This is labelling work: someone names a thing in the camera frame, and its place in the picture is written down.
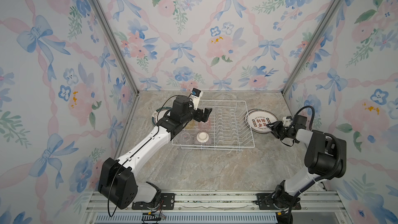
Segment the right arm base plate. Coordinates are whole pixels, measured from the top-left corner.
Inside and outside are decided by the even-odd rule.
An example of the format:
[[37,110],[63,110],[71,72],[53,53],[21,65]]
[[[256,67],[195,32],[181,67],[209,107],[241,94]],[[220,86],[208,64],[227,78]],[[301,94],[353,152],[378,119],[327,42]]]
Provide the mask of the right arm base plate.
[[287,210],[293,200],[293,196],[285,193],[277,197],[274,193],[259,193],[256,198],[260,210]]

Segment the white plate green red rim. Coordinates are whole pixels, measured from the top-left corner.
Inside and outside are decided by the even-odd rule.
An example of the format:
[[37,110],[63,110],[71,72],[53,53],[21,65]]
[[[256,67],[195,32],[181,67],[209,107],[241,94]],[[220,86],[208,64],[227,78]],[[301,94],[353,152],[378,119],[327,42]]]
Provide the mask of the white plate green red rim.
[[156,111],[154,111],[151,115],[151,122],[154,126],[157,125],[158,121],[164,117],[164,115],[170,115],[170,110],[172,108],[165,106],[165,107],[161,107],[159,109],[157,109]]

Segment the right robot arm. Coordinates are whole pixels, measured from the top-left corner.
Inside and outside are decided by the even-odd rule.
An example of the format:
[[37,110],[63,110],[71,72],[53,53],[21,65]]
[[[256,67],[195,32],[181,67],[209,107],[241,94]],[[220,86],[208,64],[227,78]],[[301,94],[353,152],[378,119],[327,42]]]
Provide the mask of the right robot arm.
[[347,143],[332,134],[311,130],[307,118],[302,115],[288,116],[282,121],[269,123],[272,135],[283,141],[303,143],[307,150],[304,166],[293,177],[283,180],[274,192],[261,203],[277,209],[286,209],[299,202],[299,196],[314,184],[341,178],[347,167]]

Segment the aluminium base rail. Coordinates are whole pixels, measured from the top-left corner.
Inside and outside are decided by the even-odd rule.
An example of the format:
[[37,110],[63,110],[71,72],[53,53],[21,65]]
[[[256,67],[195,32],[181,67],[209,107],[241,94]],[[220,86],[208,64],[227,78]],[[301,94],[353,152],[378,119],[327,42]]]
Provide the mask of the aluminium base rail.
[[[166,191],[158,210],[116,209],[94,194],[82,224],[285,224],[279,209],[260,203],[266,191]],[[308,191],[292,211],[295,224],[351,224],[335,191]]]

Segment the right aluminium corner post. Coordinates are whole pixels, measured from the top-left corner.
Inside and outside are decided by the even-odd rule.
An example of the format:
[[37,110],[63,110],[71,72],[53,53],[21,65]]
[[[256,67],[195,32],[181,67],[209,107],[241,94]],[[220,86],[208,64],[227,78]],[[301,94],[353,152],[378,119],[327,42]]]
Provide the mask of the right aluminium corner post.
[[297,78],[300,70],[306,63],[309,56],[314,51],[316,45],[318,44],[318,41],[323,36],[324,32],[329,27],[331,19],[339,11],[339,8],[343,1],[344,0],[332,0],[331,3],[329,4],[328,8],[325,11],[324,17],[319,22],[318,26],[316,27],[316,29],[313,33],[312,38],[309,41],[308,47],[304,49],[302,56],[298,59],[298,62],[295,65],[291,75],[288,77],[288,80],[282,90],[283,96],[286,96],[288,94],[289,90],[292,88],[292,85],[293,85],[295,79]]

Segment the clear glass cup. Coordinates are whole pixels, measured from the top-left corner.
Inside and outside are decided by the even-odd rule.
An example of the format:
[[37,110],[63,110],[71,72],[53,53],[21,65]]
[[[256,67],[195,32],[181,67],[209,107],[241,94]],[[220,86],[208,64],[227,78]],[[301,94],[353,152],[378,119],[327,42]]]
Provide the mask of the clear glass cup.
[[193,137],[189,132],[184,132],[180,135],[180,143],[183,145],[191,145]]

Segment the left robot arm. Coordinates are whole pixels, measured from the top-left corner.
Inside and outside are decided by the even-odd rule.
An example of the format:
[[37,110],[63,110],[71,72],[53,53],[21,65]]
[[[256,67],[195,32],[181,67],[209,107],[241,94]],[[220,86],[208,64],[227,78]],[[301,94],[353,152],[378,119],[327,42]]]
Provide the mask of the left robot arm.
[[207,122],[212,108],[198,107],[202,91],[194,88],[189,96],[177,95],[172,109],[158,120],[152,131],[133,149],[118,159],[107,159],[101,169],[98,191],[125,209],[137,203],[156,208],[161,201],[161,189],[146,182],[139,184],[136,176],[148,160],[164,145],[177,136],[191,121]]

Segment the left aluminium corner post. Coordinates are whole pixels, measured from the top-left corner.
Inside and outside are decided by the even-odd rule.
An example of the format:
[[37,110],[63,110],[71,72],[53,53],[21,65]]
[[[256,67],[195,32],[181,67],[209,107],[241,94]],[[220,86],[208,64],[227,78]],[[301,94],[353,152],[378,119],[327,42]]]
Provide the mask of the left aluminium corner post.
[[121,49],[119,48],[116,38],[112,32],[112,28],[109,24],[109,21],[106,18],[106,14],[105,11],[103,9],[103,7],[101,6],[101,3],[99,0],[88,0],[89,3],[92,5],[93,7],[93,11],[96,14],[99,24],[105,34],[105,37],[107,38],[110,47],[112,48],[112,51],[114,52],[117,61],[120,63],[121,67],[122,67],[122,71],[124,72],[126,79],[129,83],[129,85],[132,87],[133,91],[134,91],[134,95],[138,96],[139,95],[139,90],[137,89],[137,86],[133,80],[133,76],[129,70],[129,67],[127,65],[127,62],[125,61]]

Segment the aluminium corner post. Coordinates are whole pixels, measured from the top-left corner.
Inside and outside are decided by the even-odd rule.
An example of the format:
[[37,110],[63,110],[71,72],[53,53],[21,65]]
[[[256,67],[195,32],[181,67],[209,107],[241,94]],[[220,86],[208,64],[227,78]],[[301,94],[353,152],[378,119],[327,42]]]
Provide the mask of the aluminium corner post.
[[318,41],[323,36],[324,32],[329,27],[331,19],[339,11],[339,8],[343,1],[344,0],[332,0],[331,3],[329,4],[328,8],[325,11],[324,17],[319,22],[318,26],[316,27],[316,29],[313,33],[312,38],[309,41],[308,47],[304,49],[302,56],[298,59],[298,62],[295,65],[291,75],[288,77],[288,80],[282,90],[283,96],[286,96],[288,94],[289,90],[292,88],[292,85],[293,85],[295,79],[297,78],[300,70],[306,63],[309,56],[314,51],[316,45],[318,44]]
[[106,14],[105,11],[103,9],[103,7],[101,6],[101,3],[99,0],[88,0],[89,3],[92,5],[93,7],[93,11],[96,14],[99,24],[105,34],[105,37],[107,38],[110,47],[112,48],[112,51],[114,52],[117,61],[120,63],[121,67],[122,67],[122,71],[124,72],[126,79],[129,83],[129,85],[132,87],[133,91],[134,91],[134,95],[138,96],[139,95],[139,90],[137,89],[137,86],[133,80],[133,76],[129,70],[129,67],[127,65],[127,62],[125,61],[121,49],[119,48],[116,38],[112,32],[112,28],[109,24],[109,21],[106,18]]

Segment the striped ceramic bowl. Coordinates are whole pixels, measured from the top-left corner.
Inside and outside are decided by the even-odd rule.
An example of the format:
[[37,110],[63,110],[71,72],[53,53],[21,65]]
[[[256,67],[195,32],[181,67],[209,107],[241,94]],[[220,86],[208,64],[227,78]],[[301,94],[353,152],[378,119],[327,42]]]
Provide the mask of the striped ceramic bowl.
[[197,134],[195,143],[198,145],[210,145],[211,137],[207,132],[200,132]]

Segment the yellow glass cup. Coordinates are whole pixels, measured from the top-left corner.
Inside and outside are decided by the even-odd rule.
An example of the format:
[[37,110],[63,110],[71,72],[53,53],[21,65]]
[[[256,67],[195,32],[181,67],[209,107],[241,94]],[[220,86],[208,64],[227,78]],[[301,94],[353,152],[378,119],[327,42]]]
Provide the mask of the yellow glass cup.
[[187,130],[194,130],[195,128],[196,128],[195,121],[191,121],[185,126],[185,129]]

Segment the pink glass cup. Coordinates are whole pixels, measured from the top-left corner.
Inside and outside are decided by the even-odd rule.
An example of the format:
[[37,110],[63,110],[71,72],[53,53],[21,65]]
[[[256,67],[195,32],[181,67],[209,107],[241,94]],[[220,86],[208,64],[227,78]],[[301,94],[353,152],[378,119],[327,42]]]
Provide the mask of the pink glass cup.
[[199,123],[199,130],[208,131],[211,130],[211,120],[209,119],[207,122],[200,122]]

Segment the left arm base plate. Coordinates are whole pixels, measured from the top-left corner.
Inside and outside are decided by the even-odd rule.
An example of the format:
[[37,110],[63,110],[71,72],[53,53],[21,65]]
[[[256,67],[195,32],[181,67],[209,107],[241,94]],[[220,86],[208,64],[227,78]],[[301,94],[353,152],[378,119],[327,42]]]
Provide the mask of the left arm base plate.
[[132,210],[154,211],[154,210],[173,210],[175,205],[174,193],[159,193],[149,202],[133,202]]

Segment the white plate front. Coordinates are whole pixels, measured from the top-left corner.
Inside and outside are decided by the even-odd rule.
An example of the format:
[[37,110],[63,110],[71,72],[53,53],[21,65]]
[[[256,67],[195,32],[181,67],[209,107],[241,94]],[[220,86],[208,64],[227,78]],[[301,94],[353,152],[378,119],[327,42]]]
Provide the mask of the white plate front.
[[253,109],[246,114],[245,121],[252,131],[260,134],[267,134],[271,132],[271,129],[266,125],[277,122],[278,118],[271,112]]

